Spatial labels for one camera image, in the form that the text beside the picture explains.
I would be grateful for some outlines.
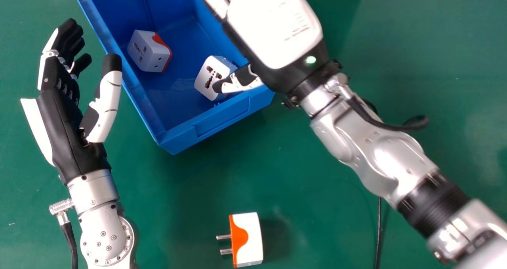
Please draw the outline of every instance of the green indicator light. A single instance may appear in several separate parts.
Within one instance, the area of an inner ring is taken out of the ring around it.
[[[317,58],[315,58],[315,56],[308,56],[306,59],[305,59],[305,62],[308,64],[308,65],[313,65],[317,62]]]

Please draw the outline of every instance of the blue bin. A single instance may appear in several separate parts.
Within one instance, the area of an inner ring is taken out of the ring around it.
[[[263,86],[209,101],[194,89],[204,60],[247,63],[202,0],[78,0],[107,53],[123,58],[123,87],[159,146],[177,154],[271,103]],[[127,53],[135,29],[157,31],[173,57],[163,73],[143,72]]]

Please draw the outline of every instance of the robotic arm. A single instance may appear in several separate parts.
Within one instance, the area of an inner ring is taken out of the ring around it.
[[[21,104],[40,150],[69,189],[71,198],[49,210],[71,248],[72,268],[77,268],[78,256],[67,211],[75,208],[88,268],[135,269],[134,229],[119,202],[103,146],[118,110],[122,62],[116,54],[105,56],[95,101],[83,115],[77,79],[91,56],[74,61],[85,45],[82,36],[83,29],[73,19],[53,32],[40,57],[39,95],[21,99]]]
[[[250,73],[301,106],[327,150],[399,211],[440,262],[456,262],[455,269],[507,264],[507,224],[445,178],[406,134],[423,128],[424,117],[402,126],[385,124],[348,87],[306,0],[204,1],[250,61]],[[239,80],[240,72],[235,73],[236,80],[227,78],[213,88],[243,90],[255,81],[252,76]]]

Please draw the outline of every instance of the power socket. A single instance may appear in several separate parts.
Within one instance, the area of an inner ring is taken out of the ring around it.
[[[226,94],[215,92],[213,84],[225,79],[236,69],[237,67],[233,63],[222,56],[209,56],[197,74],[194,87],[210,101],[225,99]]]
[[[154,31],[134,30],[127,47],[130,58],[145,72],[165,71],[172,52]]]

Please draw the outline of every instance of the green table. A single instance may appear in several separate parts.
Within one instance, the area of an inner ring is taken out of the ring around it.
[[[427,114],[431,125],[414,133],[427,155],[507,218],[507,0],[309,2],[354,90],[388,122]],[[48,212],[68,191],[19,103],[36,95],[40,51],[68,17],[84,25],[85,51],[95,60],[80,79],[84,108],[104,52],[76,0],[0,0],[1,268],[70,267]],[[227,232],[230,213],[249,211],[262,219],[265,269],[372,268],[376,198],[328,154],[303,112],[287,111],[280,99],[172,156],[123,94],[106,147],[121,201],[141,231],[141,269],[231,268],[214,236]],[[385,218],[382,268],[440,267],[398,213],[386,210]],[[80,236],[75,213],[71,219]]]

